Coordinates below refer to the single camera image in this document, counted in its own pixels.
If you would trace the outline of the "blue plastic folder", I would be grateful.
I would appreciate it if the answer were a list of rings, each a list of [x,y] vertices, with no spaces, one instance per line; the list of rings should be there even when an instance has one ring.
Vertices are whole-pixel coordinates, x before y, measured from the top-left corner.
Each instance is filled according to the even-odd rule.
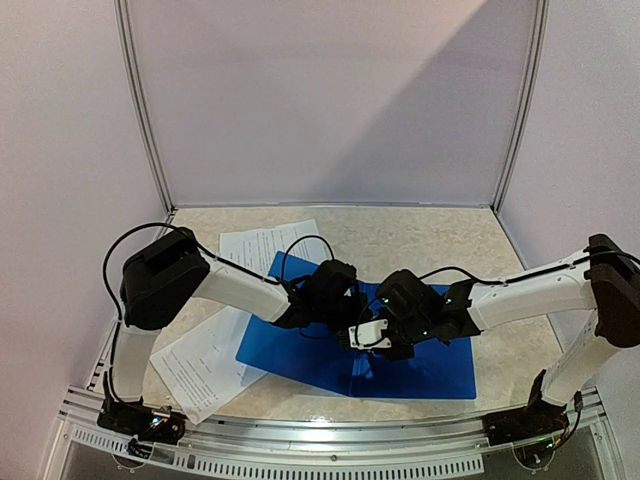
[[[269,273],[292,280],[311,274],[319,265],[279,252]],[[366,296],[365,310],[356,323],[362,325],[379,317],[383,306],[375,294],[385,280],[380,284],[357,281]],[[312,324],[306,331],[327,332],[322,324]],[[454,339],[449,347],[433,339],[416,345],[411,359],[388,361],[374,350],[345,349],[335,336],[309,340],[300,336],[299,329],[281,329],[252,317],[236,358],[268,373],[350,397],[471,400],[476,386],[470,338]]]

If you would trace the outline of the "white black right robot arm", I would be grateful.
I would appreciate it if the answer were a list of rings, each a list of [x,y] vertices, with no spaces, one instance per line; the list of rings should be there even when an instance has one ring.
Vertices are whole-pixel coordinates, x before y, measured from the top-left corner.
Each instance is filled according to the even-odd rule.
[[[639,261],[608,236],[542,267],[497,280],[469,278],[439,293],[409,270],[385,279],[378,318],[358,327],[353,345],[401,358],[431,339],[448,343],[541,315],[584,310],[591,317],[556,363],[535,380],[517,427],[537,436],[611,357],[639,344]]]

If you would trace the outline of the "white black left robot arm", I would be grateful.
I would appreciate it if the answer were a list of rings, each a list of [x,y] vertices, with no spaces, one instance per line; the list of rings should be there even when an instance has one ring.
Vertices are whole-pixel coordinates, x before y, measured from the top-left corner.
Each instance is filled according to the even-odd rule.
[[[146,408],[138,403],[152,347],[128,347],[121,336],[135,331],[157,336],[189,300],[234,307],[281,329],[322,324],[337,332],[358,319],[366,296],[349,264],[330,258],[309,275],[267,277],[214,254],[186,227],[167,230],[125,261],[118,291],[104,285],[119,324],[103,387],[106,399],[113,401],[111,419],[128,434],[141,433],[149,423]]]

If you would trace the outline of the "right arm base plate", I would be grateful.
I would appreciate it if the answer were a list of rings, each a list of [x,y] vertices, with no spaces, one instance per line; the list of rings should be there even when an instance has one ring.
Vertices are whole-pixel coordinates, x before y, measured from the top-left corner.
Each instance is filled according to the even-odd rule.
[[[557,448],[573,436],[579,419],[577,416],[576,424],[571,427],[565,405],[534,400],[524,407],[486,414],[482,417],[482,425],[491,446],[547,438],[560,432],[560,437],[551,441],[552,448]]]

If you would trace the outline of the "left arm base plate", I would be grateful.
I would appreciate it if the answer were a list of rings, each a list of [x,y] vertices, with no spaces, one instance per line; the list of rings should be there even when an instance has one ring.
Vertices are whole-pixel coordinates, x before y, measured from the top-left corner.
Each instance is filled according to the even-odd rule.
[[[177,445],[185,434],[187,417],[170,407],[151,408],[138,402],[105,400],[97,425],[142,442]]]

